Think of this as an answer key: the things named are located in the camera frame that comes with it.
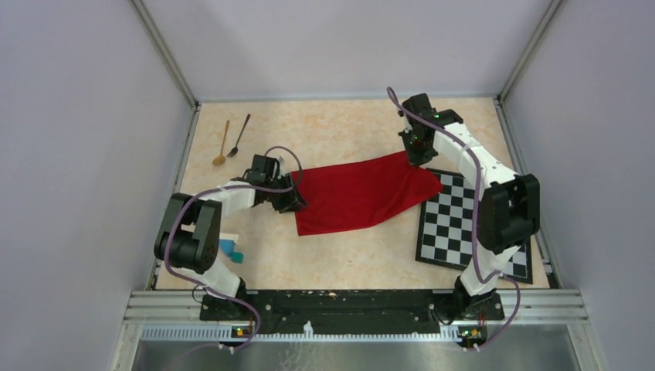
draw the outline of metal frame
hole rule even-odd
[[[512,72],[510,73],[507,82],[503,86],[503,90],[498,94],[498,100],[503,104],[509,97],[514,85],[518,82],[519,77],[523,74],[524,68],[528,65],[531,57],[535,54],[535,51],[541,45],[543,40],[543,35],[548,30],[548,27],[551,24],[553,18],[557,15],[558,11],[566,3],[566,0],[551,0],[551,3],[548,5],[544,16],[541,17],[541,21],[537,24],[537,28],[532,33],[528,44],[526,45],[523,53],[518,58],[518,61],[514,65]]]
[[[434,290],[447,293],[449,290]],[[514,290],[498,290],[506,310],[516,305]],[[124,324],[191,324],[201,322],[201,304],[187,290],[134,291],[127,303]],[[589,322],[580,292],[568,290],[522,290],[521,307],[513,325],[572,325]],[[503,321],[488,321],[501,325]],[[455,321],[453,325],[476,325],[477,321]]]
[[[132,5],[132,8],[134,9],[134,12],[139,17],[139,20],[141,20],[141,24],[145,28],[145,32],[148,34],[148,37],[152,42],[152,46],[157,51],[159,58],[161,58],[161,61],[168,71],[168,74],[171,75],[173,82],[175,82],[175,85],[178,87],[180,92],[182,92],[182,95],[184,95],[187,103],[191,107],[197,108],[198,100],[195,99],[195,96],[191,92],[191,88],[188,86],[184,78],[184,74],[180,70],[177,62],[175,62],[175,59],[171,54],[171,50],[166,46],[164,38],[161,37],[161,33],[159,33],[157,25],[155,25],[154,20],[150,16],[150,12],[145,7],[145,4],[141,0],[129,1]]]
[[[144,26],[147,34],[151,38],[153,46],[162,62],[166,66],[171,78],[178,89],[182,92],[187,102],[194,108],[191,123],[185,141],[185,147],[178,164],[178,173],[173,186],[174,192],[178,191],[182,184],[182,176],[185,171],[188,154],[191,149],[192,139],[197,125],[200,104],[195,99],[191,89],[185,81],[178,64],[175,62],[170,50],[165,44],[157,26],[146,9],[142,0],[130,0],[138,18]],[[514,130],[511,122],[507,117],[505,102],[510,96],[518,79],[540,45],[541,38],[547,31],[551,21],[561,9],[565,0],[552,0],[543,18],[533,32],[530,41],[526,45],[524,52],[517,61],[514,69],[509,76],[503,90],[496,97],[494,103],[496,106],[498,118],[509,148],[511,160],[514,167],[521,171],[526,171],[526,166],[521,155],[521,150],[515,140]],[[537,241],[542,249],[542,253],[553,262],[555,272],[557,264],[548,249],[547,233],[542,228],[537,234]],[[515,291],[499,290],[501,301],[506,308],[513,308],[517,300]],[[120,331],[114,359],[112,362],[113,371],[132,370],[134,360],[137,356],[138,344],[145,328],[152,325],[196,325],[196,326],[215,326],[208,322],[199,320],[200,304],[194,301],[189,291],[134,291],[127,305],[124,315],[123,325]],[[501,322],[489,321],[491,325],[498,325]],[[474,325],[474,322],[457,321],[453,326]],[[577,289],[551,289],[551,290],[523,290],[521,292],[521,308],[513,325],[567,325],[569,334],[574,345],[575,354],[578,357],[580,368],[587,370],[605,370],[604,360],[599,352],[596,338],[593,335],[589,317],[587,315],[584,302]],[[394,339],[394,341],[417,341],[415,336],[408,335]]]

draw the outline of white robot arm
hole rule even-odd
[[[480,167],[474,255],[455,283],[451,310],[452,315],[466,313],[494,293],[498,273],[538,231],[539,182],[531,174],[519,175],[501,164],[473,137],[462,117],[452,110],[438,112],[427,94],[405,100],[399,114],[406,118],[406,127],[399,135],[412,165],[445,155],[471,184],[476,184]]]
[[[234,274],[221,260],[219,253],[219,233],[221,220],[243,209],[271,202],[280,213],[294,212],[307,204],[297,191],[291,175],[282,169],[283,160],[255,155],[253,164],[242,178],[227,182],[214,192],[199,197],[191,204],[182,218],[181,225],[194,225],[193,231],[183,230],[180,226],[173,236],[169,252],[171,268],[193,280],[202,283],[204,288],[212,288],[225,296],[235,298],[238,293],[245,294],[245,283]],[[286,189],[285,193],[267,192],[255,189]],[[168,201],[164,219],[154,245],[154,255],[161,260],[165,258],[168,236],[175,219],[182,207],[191,199],[191,195],[175,193]]]

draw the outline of teal block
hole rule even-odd
[[[233,263],[241,264],[243,263],[243,254],[242,253],[232,253],[232,256],[230,257],[230,260]]]

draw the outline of checkerboard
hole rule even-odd
[[[474,187],[461,175],[429,168],[443,184],[438,195],[421,204],[416,260],[462,270],[473,256]],[[528,242],[512,256],[503,272],[519,282],[532,283]]]

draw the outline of cable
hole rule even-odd
[[[297,188],[300,185],[300,181],[303,180],[303,167],[300,166],[300,160],[298,159],[298,157],[296,156],[295,153],[293,153],[289,148],[284,147],[283,145],[274,145],[273,147],[268,148],[266,150],[266,152],[264,152],[264,155],[267,156],[268,153],[271,152],[274,149],[282,149],[284,151],[287,151],[287,152],[289,152],[289,154],[291,154],[296,159],[296,162],[298,164],[298,180],[297,180],[297,182],[294,181],[294,187]]]
[[[423,119],[422,117],[417,116],[413,112],[408,111],[405,109],[399,102],[398,102],[398,97],[395,95],[395,91],[391,87],[387,87],[387,95],[389,96],[389,99],[391,102],[399,109],[401,110],[406,116],[409,116],[413,118],[414,120],[417,120],[421,124],[424,124],[425,126],[432,128],[436,131],[438,131],[441,134],[446,135],[448,138],[452,139],[455,141],[458,145],[461,145],[462,148],[466,150],[466,153],[468,153],[473,160],[473,163],[475,164],[475,191],[473,192],[473,231],[471,232],[471,244],[472,250],[473,250],[473,267],[475,268],[475,274],[477,276],[477,280],[482,283],[486,284],[487,282],[491,281],[491,278],[493,278],[496,274],[499,274],[500,271],[493,271],[491,272],[488,276],[482,277],[482,273],[480,272],[480,262],[477,259],[477,209],[478,206],[480,205],[480,183],[482,179],[482,166],[480,165],[480,159],[475,155],[475,152],[466,144],[464,141],[459,139],[456,135],[449,133],[448,131],[443,130],[442,128],[436,126],[435,124]]]
[[[269,148],[269,150],[266,151],[266,153],[268,153],[269,151],[271,151],[274,148],[282,148],[282,147],[281,146],[276,146],[276,147]],[[298,159],[296,154],[293,153],[289,148],[282,148],[282,149],[288,151],[295,158],[296,162],[298,163],[298,168],[300,168],[301,167],[300,159]],[[175,231],[177,231],[177,229],[180,227],[180,224],[182,224],[182,218],[186,214],[188,208],[191,207],[191,205],[196,200],[198,200],[200,197],[203,197],[203,196],[206,196],[206,195],[209,195],[209,194],[212,194],[212,193],[217,193],[217,192],[221,192],[221,191],[229,191],[230,189],[255,189],[257,191],[264,191],[264,192],[271,192],[271,193],[285,193],[285,192],[290,192],[290,191],[294,190],[294,187],[291,186],[291,187],[288,187],[288,188],[285,188],[285,189],[271,189],[271,188],[259,187],[259,186],[256,186],[256,185],[250,185],[250,184],[249,185],[235,184],[235,185],[226,185],[224,187],[215,188],[215,189],[207,189],[205,191],[196,193],[193,197],[188,199],[187,202],[182,206],[182,209],[180,210],[180,213],[175,217],[175,221],[173,222],[173,225],[171,226],[171,233],[168,235],[168,239],[166,240],[166,248],[165,248],[165,251],[164,251],[164,266],[166,267],[166,270],[168,271],[168,273],[170,275],[172,275],[173,277],[181,278],[182,280],[189,281],[189,282],[191,282],[193,284],[196,284],[198,286],[205,286],[201,281],[198,281],[198,280],[196,280],[196,279],[194,279],[192,277],[189,277],[189,276],[187,276],[185,274],[173,271],[173,269],[171,267],[171,261],[170,261],[170,259],[171,259],[170,258],[170,256],[171,256],[171,246],[172,246],[173,240],[175,238]],[[262,318],[261,318],[260,313],[251,304],[249,304],[246,301],[230,297],[228,295],[225,295],[223,293],[220,293],[220,292],[214,290],[211,287],[205,287],[205,289],[210,294],[212,294],[213,296],[215,296],[217,298],[222,298],[222,299],[237,303],[239,305],[243,305],[244,307],[248,308],[248,310],[250,310],[255,315],[256,321],[255,321],[254,331],[252,331],[250,336],[246,339],[246,341],[243,344],[238,345],[235,348],[230,347],[229,350],[230,350],[230,352],[236,352],[236,351],[239,351],[239,350],[247,347],[250,344],[250,342],[252,342],[252,340],[257,335],[257,333],[260,331],[261,322],[262,322]],[[182,353],[180,356],[176,357],[175,359],[173,359],[168,365],[166,365],[164,367],[164,371],[166,369],[169,369],[172,365],[179,362],[180,359],[182,359],[182,358],[186,357],[187,355],[195,352],[196,350],[204,349],[204,348],[207,348],[207,347],[210,347],[210,346],[218,346],[219,348],[223,347],[223,345],[221,345],[221,344],[217,345],[215,343],[207,343],[207,344],[198,345],[198,346],[196,346],[194,348],[191,348],[190,350]]]
[[[191,299],[193,299],[193,301],[195,301],[195,302],[198,303],[198,304],[202,304],[202,301],[200,301],[200,300],[198,300],[198,299],[195,298],[195,291],[198,290],[199,287],[200,287],[200,285],[197,284],[197,285],[193,288],[193,290],[191,290]]]
[[[478,350],[482,350],[484,348],[487,348],[491,343],[495,342],[498,337],[501,336],[505,330],[510,326],[510,324],[514,321],[516,318],[516,314],[518,314],[518,307],[521,306],[521,288],[518,287],[518,282],[514,281],[511,277],[503,275],[503,278],[507,281],[510,281],[513,285],[514,288],[516,289],[516,306],[514,307],[514,310],[512,311],[512,314],[509,316],[507,321],[505,322],[504,325],[496,332],[493,336],[491,336],[483,345],[479,345],[477,347]]]
[[[441,319],[441,317],[439,317],[439,311],[437,311],[437,310],[435,309],[435,310],[433,310],[432,312],[433,312],[434,315],[436,316],[436,320],[439,321],[439,323],[442,324],[442,325],[444,325],[444,326],[450,326],[450,325],[453,324],[453,322],[455,322],[455,316],[453,316],[453,317],[450,319],[450,322],[447,322],[447,323],[446,323],[446,322],[444,322],[444,321]]]
[[[475,164],[475,191],[473,192],[473,231],[471,232],[471,245],[472,245],[472,250],[473,250],[473,267],[475,268],[475,274],[477,276],[477,280],[482,283],[486,284],[493,278],[496,274],[502,274],[501,271],[495,270],[492,271],[488,276],[482,277],[482,273],[480,272],[480,262],[478,261],[477,257],[477,210],[478,206],[480,205],[480,183],[482,179],[482,166],[480,165],[480,159],[475,155],[473,150],[466,144],[464,141],[459,139],[456,135],[449,133],[448,131],[436,126],[435,124],[423,119],[422,117],[419,117],[418,115],[414,114],[413,112],[408,111],[405,109],[399,102],[398,102],[398,97],[395,95],[395,91],[393,91],[393,88],[387,87],[387,95],[389,96],[389,99],[391,102],[399,109],[401,110],[406,116],[409,116],[421,124],[424,124],[425,126],[434,129],[435,131],[438,131],[441,134],[446,135],[448,138],[452,139],[454,142],[456,142],[458,145],[462,146],[463,151],[466,151],[473,160],[473,163]],[[511,277],[507,277],[505,275],[501,275],[505,280],[510,281],[514,287],[516,288],[516,307],[514,307],[514,310],[512,311],[512,314],[510,317],[507,319],[505,324],[501,327],[498,332],[496,332],[493,336],[491,336],[483,345],[480,345],[477,347],[478,350],[484,349],[487,346],[489,346],[492,342],[494,342],[500,334],[502,334],[507,327],[513,322],[513,320],[516,318],[516,314],[518,313],[518,308],[521,305],[521,288],[518,286],[518,283],[514,281]]]

